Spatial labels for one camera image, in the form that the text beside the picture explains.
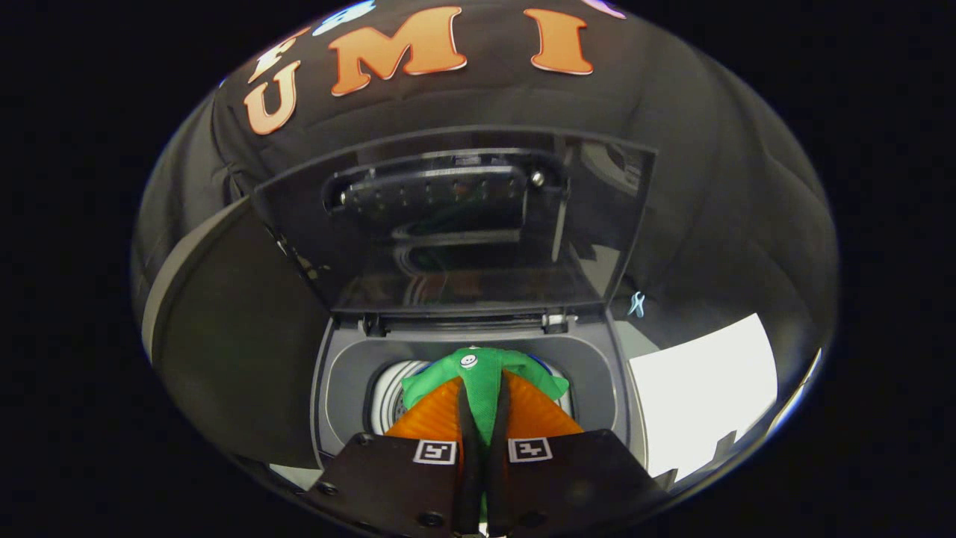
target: white logo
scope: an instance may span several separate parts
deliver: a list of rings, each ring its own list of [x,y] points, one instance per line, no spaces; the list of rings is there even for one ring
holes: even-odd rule
[[[551,445],[546,437],[508,439],[508,455],[511,463],[550,460]]]
[[[631,296],[631,309],[627,311],[627,315],[637,312],[639,318],[644,317],[644,300],[647,299],[646,295],[643,295],[640,291]]]
[[[476,357],[476,356],[474,356],[474,355],[465,355],[464,357],[462,357],[461,365],[462,365],[462,367],[464,367],[465,369],[471,369],[471,368],[473,368],[476,364],[478,364],[478,357]]]
[[[425,463],[427,465],[454,465],[457,458],[458,444],[454,441],[430,441],[422,439],[419,441],[418,449],[415,451],[415,458],[412,461],[416,463]]]
[[[349,22],[350,20],[355,20],[369,11],[375,8],[375,0],[368,0],[367,2],[359,2],[350,8],[345,8],[342,11],[330,16],[329,18],[322,21],[322,24],[312,32],[312,36],[325,34],[330,31],[332,28],[342,24],[343,22]]]

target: open lid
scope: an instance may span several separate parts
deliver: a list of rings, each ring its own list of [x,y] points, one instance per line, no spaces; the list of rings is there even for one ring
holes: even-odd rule
[[[412,134],[293,168],[252,203],[334,313],[603,307],[630,257],[653,158],[568,134]]]

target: green cloth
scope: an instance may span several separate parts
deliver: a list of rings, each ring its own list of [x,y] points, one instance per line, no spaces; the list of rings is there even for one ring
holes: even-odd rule
[[[431,365],[427,370],[402,380],[405,409],[411,409],[429,392],[461,376],[467,389],[468,406],[482,446],[491,445],[498,411],[501,371],[508,370],[557,400],[568,390],[568,380],[549,374],[534,359],[520,351],[494,347],[463,347]]]

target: screw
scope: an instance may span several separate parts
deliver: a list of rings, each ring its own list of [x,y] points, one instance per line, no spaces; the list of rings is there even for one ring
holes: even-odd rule
[[[445,518],[436,512],[423,512],[419,514],[419,523],[425,527],[441,527],[445,524]]]
[[[321,493],[330,497],[338,495],[338,488],[328,482],[319,482],[315,485]]]

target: letter m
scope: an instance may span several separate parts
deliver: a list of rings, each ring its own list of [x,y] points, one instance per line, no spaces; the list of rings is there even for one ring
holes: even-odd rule
[[[465,67],[467,58],[455,50],[451,30],[451,20],[461,12],[457,7],[423,10],[408,17],[392,37],[365,27],[329,43],[330,50],[338,51],[338,82],[332,95],[344,96],[368,85],[372,77],[362,72],[362,63],[379,78],[389,80],[408,49],[412,51],[404,66],[408,75]]]

